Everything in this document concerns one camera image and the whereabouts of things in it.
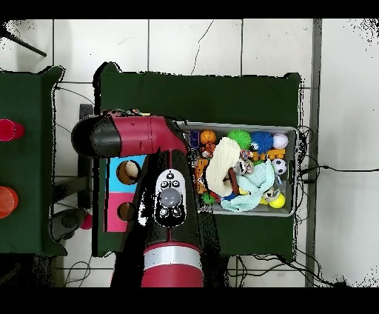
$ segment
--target red cup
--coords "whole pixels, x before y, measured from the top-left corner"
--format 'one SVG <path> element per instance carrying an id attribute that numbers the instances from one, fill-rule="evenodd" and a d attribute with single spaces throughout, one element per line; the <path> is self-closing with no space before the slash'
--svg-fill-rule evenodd
<path id="1" fill-rule="evenodd" d="M 0 119 L 0 141 L 12 141 L 25 134 L 24 127 L 7 118 Z"/>
<path id="2" fill-rule="evenodd" d="M 17 193 L 9 187 L 0 187 L 0 219 L 7 217 L 19 204 Z"/>

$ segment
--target yellow ball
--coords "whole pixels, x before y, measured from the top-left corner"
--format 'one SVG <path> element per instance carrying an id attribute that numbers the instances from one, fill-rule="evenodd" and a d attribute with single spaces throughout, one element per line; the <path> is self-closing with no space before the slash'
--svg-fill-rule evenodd
<path id="1" fill-rule="evenodd" d="M 269 202 L 266 201 L 263 197 L 261 198 L 261 201 L 259 202 L 259 204 L 263 204 L 263 205 L 267 205 Z"/>
<path id="2" fill-rule="evenodd" d="M 284 206 L 284 203 L 286 203 L 286 198 L 281 193 L 277 199 L 275 199 L 274 201 L 270 201 L 269 205 L 272 208 L 282 208 Z"/>
<path id="3" fill-rule="evenodd" d="M 242 196 L 247 196 L 247 195 L 249 195 L 249 192 L 248 192 L 248 191 L 245 191 L 245 190 L 242 190 L 242 189 L 240 188 L 240 194 L 241 194 Z"/>

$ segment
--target gray bin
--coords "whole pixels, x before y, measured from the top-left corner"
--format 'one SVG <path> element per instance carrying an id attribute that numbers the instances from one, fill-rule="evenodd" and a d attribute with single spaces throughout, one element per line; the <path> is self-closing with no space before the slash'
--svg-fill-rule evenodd
<path id="1" fill-rule="evenodd" d="M 219 140 L 221 137 L 227 136 L 230 130 L 246 130 L 248 132 L 267 131 L 271 134 L 283 133 L 288 137 L 288 145 L 284 160 L 287 163 L 287 172 L 285 176 L 281 176 L 282 186 L 281 192 L 286 197 L 286 203 L 281 209 L 275 209 L 269 205 L 259 204 L 255 209 L 247 212 L 233 212 L 223 209 L 220 204 L 206 205 L 200 208 L 198 203 L 198 194 L 195 193 L 198 212 L 213 211 L 214 214 L 221 215 L 240 215 L 240 216 L 270 216 L 270 217 L 288 217 L 291 216 L 296 209 L 296 194 L 297 194 L 297 169 L 298 169 L 298 130 L 294 127 L 267 127 L 260 125 L 245 125 L 245 124 L 217 124 L 203 122 L 178 122 L 178 126 L 184 133 L 191 130 L 213 130 Z"/>

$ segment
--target green table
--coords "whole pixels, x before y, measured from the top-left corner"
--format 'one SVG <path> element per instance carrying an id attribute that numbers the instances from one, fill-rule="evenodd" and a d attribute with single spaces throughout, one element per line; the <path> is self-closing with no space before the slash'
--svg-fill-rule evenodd
<path id="1" fill-rule="evenodd" d="M 104 63 L 94 76 L 101 92 L 101 109 L 138 108 L 143 113 L 189 121 L 297 127 L 301 78 L 266 76 L 175 76 L 160 73 L 121 73 Z M 99 161 L 99 255 L 119 251 L 123 233 L 105 233 L 105 160 Z M 216 215 L 221 254 L 276 253 L 292 258 L 293 216 L 289 218 Z"/>
<path id="2" fill-rule="evenodd" d="M 0 253 L 65 254 L 48 230 L 53 203 L 52 90 L 62 73 L 61 67 L 39 74 L 0 73 L 0 118 L 25 127 L 24 137 L 0 143 L 0 185 L 19 196 L 15 211 L 0 219 Z"/>

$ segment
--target orange basketball ball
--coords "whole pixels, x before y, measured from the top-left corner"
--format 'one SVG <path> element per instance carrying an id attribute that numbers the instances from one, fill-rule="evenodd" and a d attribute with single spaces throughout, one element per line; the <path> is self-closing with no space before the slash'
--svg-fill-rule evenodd
<path id="1" fill-rule="evenodd" d="M 216 142 L 216 134 L 211 130 L 205 130 L 200 135 L 200 141 L 202 144 L 214 144 Z"/>

